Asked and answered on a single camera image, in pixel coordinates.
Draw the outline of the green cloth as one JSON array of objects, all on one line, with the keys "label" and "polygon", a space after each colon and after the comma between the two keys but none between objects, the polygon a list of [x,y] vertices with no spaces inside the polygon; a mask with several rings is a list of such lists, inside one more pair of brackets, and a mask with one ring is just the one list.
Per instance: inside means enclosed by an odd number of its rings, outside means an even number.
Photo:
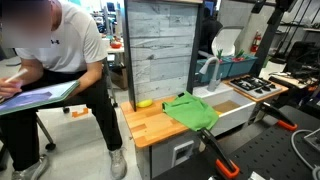
[{"label": "green cloth", "polygon": [[179,94],[171,102],[163,102],[162,111],[193,131],[202,128],[210,130],[219,119],[212,106],[188,91]]}]

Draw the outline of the yellow banana toy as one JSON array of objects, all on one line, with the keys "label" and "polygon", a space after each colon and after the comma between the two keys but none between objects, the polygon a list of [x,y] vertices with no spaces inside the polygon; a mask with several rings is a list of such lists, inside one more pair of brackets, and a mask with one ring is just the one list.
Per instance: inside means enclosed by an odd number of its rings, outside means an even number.
[{"label": "yellow banana toy", "polygon": [[153,100],[152,99],[147,99],[147,100],[143,100],[138,102],[136,105],[139,108],[145,108],[145,107],[149,107],[153,104]]}]

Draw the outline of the wooden counter top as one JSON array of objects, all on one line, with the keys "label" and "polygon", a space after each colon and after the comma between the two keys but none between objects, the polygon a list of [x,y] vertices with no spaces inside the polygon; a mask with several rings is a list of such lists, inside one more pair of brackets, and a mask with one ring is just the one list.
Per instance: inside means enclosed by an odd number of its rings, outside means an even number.
[{"label": "wooden counter top", "polygon": [[162,111],[163,102],[171,102],[174,96],[157,99],[145,108],[134,110],[130,102],[120,105],[125,122],[135,145],[145,148],[188,131],[188,128]]}]

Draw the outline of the grey brick backsplash panel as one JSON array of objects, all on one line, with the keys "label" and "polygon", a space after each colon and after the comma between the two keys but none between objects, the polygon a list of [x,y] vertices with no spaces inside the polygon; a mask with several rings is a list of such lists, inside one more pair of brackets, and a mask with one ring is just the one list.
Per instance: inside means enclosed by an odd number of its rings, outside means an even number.
[{"label": "grey brick backsplash panel", "polygon": [[128,28],[137,101],[186,90],[198,6],[163,0],[129,0]]}]

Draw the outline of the left teal planter box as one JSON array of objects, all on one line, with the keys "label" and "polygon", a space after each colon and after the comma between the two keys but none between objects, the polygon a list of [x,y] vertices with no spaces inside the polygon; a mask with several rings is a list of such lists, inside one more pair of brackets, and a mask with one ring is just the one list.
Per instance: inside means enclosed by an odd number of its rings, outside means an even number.
[{"label": "left teal planter box", "polygon": [[[211,80],[213,71],[215,68],[215,64],[211,63],[208,67],[207,72],[205,74],[201,74],[199,70],[202,68],[205,62],[206,62],[206,59],[199,59],[196,65],[196,73],[198,74],[198,81],[201,83],[208,83]],[[219,65],[217,78],[218,79],[226,78],[229,73],[230,67],[231,67],[231,63],[223,60]]]}]

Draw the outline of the teal planter box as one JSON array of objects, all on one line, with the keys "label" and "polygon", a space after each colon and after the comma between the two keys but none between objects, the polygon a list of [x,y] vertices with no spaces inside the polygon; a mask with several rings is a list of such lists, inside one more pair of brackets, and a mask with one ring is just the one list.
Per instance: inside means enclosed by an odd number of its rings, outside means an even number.
[{"label": "teal planter box", "polygon": [[241,61],[234,61],[233,57],[227,57],[226,61],[231,63],[228,76],[234,77],[249,73],[256,60],[257,57],[252,55],[245,55],[244,59]]},{"label": "teal planter box", "polygon": [[[198,74],[198,81],[201,83],[208,83],[211,80],[213,71],[215,68],[215,64],[211,63],[208,67],[207,72],[205,74],[201,74],[199,70],[202,68],[205,62],[206,62],[206,59],[199,59],[196,65],[196,73]],[[231,67],[231,63],[223,60],[219,65],[217,78],[218,79],[226,78],[229,73],[230,67]]]}]

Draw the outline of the white toy sink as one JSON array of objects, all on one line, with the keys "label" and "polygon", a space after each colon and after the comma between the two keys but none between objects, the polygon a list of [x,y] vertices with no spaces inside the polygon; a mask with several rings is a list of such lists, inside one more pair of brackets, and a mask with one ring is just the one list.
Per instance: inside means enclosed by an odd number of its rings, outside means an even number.
[{"label": "white toy sink", "polygon": [[214,136],[246,123],[256,106],[254,101],[224,83],[220,83],[214,92],[208,91],[206,86],[195,87],[193,95],[204,100],[217,112],[219,119],[211,128]]}]

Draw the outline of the white office chair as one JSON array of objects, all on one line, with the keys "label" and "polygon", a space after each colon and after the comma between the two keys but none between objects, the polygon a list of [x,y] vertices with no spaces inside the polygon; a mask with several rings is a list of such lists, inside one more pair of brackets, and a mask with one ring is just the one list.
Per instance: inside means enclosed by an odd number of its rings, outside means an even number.
[{"label": "white office chair", "polygon": [[215,56],[218,51],[222,51],[222,56],[231,56],[235,54],[235,41],[239,37],[243,26],[226,26],[222,27],[215,36],[211,48]]}]

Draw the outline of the right teal planter box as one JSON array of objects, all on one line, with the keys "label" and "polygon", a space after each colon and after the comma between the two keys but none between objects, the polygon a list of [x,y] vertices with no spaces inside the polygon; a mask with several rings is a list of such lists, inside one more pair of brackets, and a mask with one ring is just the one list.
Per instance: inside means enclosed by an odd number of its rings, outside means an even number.
[{"label": "right teal planter box", "polygon": [[245,55],[244,59],[241,61],[234,61],[233,57],[227,57],[226,61],[231,63],[228,76],[234,77],[249,73],[256,60],[257,57],[252,55]]}]

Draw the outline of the toy gas stove top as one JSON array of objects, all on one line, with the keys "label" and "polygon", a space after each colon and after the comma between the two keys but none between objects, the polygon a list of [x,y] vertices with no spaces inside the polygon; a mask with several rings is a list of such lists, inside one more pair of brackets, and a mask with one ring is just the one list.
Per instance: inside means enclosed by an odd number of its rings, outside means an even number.
[{"label": "toy gas stove top", "polygon": [[252,76],[233,79],[230,81],[230,85],[256,99],[282,90],[281,87],[270,81]]}]

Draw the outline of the near black orange clamp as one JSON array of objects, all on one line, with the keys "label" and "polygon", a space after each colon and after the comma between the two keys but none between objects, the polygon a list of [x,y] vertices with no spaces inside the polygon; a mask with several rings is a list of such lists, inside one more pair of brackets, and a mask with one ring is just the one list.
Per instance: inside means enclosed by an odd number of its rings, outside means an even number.
[{"label": "near black orange clamp", "polygon": [[236,178],[240,168],[227,157],[215,136],[206,128],[201,128],[197,133],[200,140],[216,154],[214,162],[218,172],[229,180]]}]

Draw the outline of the black orange clamp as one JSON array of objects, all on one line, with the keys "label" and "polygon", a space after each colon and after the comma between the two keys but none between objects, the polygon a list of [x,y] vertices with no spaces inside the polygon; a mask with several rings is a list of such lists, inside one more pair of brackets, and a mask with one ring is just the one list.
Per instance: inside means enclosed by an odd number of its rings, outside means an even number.
[{"label": "black orange clamp", "polygon": [[290,131],[295,131],[298,127],[296,123],[290,120],[288,116],[283,114],[279,109],[274,107],[273,105],[263,102],[262,103],[262,111],[265,112],[266,114],[274,117],[277,119],[277,124],[287,130]]},{"label": "black orange clamp", "polygon": [[201,128],[197,133],[200,140],[216,154],[214,162],[218,172],[229,180],[236,178],[240,168],[227,157],[215,136],[206,128]]}]

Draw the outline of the red fire extinguisher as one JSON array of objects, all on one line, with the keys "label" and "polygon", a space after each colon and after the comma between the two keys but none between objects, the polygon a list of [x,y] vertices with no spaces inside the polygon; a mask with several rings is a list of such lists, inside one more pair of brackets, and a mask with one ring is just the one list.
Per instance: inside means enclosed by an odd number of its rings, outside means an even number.
[{"label": "red fire extinguisher", "polygon": [[259,31],[256,32],[255,34],[255,37],[254,37],[254,40],[253,40],[253,43],[252,43],[252,46],[251,46],[251,53],[256,53],[257,52],[257,49],[259,47],[259,44],[261,42],[261,33]]}]

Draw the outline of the far black orange clamp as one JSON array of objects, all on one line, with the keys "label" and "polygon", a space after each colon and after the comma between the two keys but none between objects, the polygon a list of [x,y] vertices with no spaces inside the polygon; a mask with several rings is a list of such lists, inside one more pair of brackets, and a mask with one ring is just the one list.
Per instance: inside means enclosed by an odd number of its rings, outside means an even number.
[{"label": "far black orange clamp", "polygon": [[266,114],[274,117],[277,119],[277,124],[287,130],[290,131],[295,131],[298,127],[296,123],[290,120],[288,116],[283,114],[279,109],[274,107],[273,105],[263,102],[262,103],[262,111],[265,112]]}]

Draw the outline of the green tablet clipboard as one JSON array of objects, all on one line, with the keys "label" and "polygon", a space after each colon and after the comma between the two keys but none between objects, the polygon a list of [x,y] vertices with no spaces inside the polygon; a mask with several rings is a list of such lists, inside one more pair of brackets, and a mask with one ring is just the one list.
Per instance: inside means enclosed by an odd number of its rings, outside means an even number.
[{"label": "green tablet clipboard", "polygon": [[78,85],[79,81],[73,80],[22,92],[0,104],[0,115],[62,101]]}]

